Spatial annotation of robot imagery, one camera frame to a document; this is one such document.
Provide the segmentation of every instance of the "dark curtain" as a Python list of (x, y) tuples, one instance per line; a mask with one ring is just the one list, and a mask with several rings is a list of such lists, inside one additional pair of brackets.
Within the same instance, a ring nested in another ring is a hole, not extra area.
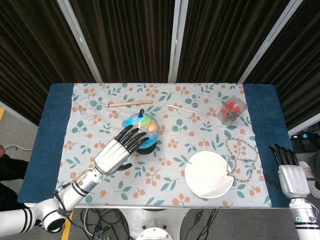
[(235, 83), (289, 0), (189, 0), (178, 83)]
[(168, 81), (174, 0), (71, 0), (104, 82)]
[(305, 0), (245, 83), (277, 88), (288, 129), (320, 113), (320, 4)]
[(94, 82), (56, 0), (1, 0), (0, 23), (0, 101), (34, 124), (51, 84)]

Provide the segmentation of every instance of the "clear plastic box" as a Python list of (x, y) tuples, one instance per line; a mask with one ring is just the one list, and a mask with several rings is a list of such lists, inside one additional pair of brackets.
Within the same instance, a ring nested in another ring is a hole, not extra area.
[(225, 101), (216, 117), (224, 125), (229, 126), (247, 108), (248, 105), (244, 101), (233, 95)]

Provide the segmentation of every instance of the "plate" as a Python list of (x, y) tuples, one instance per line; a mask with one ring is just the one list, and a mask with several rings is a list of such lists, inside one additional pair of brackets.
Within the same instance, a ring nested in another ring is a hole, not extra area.
[(213, 151), (194, 154), (184, 169), (184, 178), (191, 191), (204, 199), (224, 195), (234, 182), (234, 178), (227, 175), (227, 161)]

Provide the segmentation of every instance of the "wooden stick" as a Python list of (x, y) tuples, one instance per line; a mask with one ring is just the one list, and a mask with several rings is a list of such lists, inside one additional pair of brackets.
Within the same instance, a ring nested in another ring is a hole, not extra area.
[(138, 104), (152, 104), (152, 100), (143, 100), (143, 101), (124, 101), (118, 103), (108, 103), (107, 107), (122, 107), (122, 106), (130, 106), (130, 105), (138, 105)]

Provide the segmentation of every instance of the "robotic hand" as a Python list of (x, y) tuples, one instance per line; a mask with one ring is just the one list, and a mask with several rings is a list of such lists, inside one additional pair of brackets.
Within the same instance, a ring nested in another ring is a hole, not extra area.
[(305, 172), (297, 156), (275, 144), (277, 150), (269, 146), (278, 165), (278, 175), (284, 195), (291, 200), (294, 226), (300, 240), (319, 240), (320, 229), (312, 205), (305, 199), (309, 194), (309, 186)]
[(80, 173), (54, 192), (55, 198), (44, 200), (32, 208), (0, 212), (0, 237), (27, 232), (42, 224), (50, 233), (60, 233), (73, 208), (100, 183), (102, 175), (122, 171), (132, 166), (122, 165), (149, 138), (139, 128), (124, 128), (106, 144), (94, 159), (94, 168)]

